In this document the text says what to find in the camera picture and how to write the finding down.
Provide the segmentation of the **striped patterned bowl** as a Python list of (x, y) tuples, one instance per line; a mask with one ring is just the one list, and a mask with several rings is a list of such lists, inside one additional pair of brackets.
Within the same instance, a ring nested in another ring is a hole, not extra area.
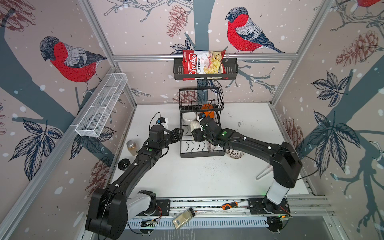
[(217, 148), (216, 146), (212, 145), (211, 143), (208, 143), (207, 150), (209, 152), (214, 151), (216, 148)]

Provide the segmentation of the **orange glass bowl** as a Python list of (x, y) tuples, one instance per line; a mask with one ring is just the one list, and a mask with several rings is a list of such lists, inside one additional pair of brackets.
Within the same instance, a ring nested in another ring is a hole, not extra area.
[(214, 106), (211, 104), (204, 104), (201, 107), (201, 110), (203, 110), (201, 117), (202, 118), (215, 118), (215, 111), (213, 110)]

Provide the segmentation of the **white ceramic bowl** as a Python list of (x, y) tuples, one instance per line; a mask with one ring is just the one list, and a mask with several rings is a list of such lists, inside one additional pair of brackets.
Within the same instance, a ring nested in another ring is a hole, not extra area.
[(195, 121), (196, 119), (197, 119), (197, 114), (194, 112), (182, 114), (182, 120), (186, 126), (190, 126), (191, 122)]

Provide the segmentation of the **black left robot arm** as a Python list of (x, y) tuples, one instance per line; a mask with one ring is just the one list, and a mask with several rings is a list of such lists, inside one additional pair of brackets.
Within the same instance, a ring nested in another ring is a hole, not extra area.
[(86, 220), (86, 230), (106, 238), (118, 239), (128, 221), (146, 211), (153, 212), (156, 195), (150, 191), (140, 191), (130, 198), (141, 178), (164, 157), (163, 149), (182, 140), (184, 130), (172, 131), (162, 125), (153, 125), (149, 137), (138, 151), (133, 163), (123, 174), (106, 188), (94, 191)]

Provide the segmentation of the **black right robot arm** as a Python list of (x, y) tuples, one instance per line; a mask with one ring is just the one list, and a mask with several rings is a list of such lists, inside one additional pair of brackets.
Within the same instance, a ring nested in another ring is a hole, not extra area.
[(287, 142), (271, 144), (262, 142), (232, 129), (221, 128), (212, 118), (192, 121), (190, 124), (194, 141), (207, 141), (226, 150), (236, 150), (259, 158), (273, 167), (274, 181), (267, 191), (269, 203), (279, 205), (299, 179), (302, 161), (292, 145)]

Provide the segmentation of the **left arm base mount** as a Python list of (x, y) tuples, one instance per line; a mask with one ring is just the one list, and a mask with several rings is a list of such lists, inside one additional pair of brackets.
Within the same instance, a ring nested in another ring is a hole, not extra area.
[(139, 191), (135, 197), (127, 200), (129, 219), (136, 216), (168, 216), (170, 209), (170, 200), (158, 199), (156, 194), (150, 191)]

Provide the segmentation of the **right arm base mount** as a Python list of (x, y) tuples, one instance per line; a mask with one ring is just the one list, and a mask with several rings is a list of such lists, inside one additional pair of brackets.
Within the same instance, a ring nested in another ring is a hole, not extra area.
[(290, 206), (286, 198), (277, 205), (267, 199), (248, 199), (248, 209), (251, 215), (266, 217), (267, 229), (272, 233), (280, 233), (292, 217)]

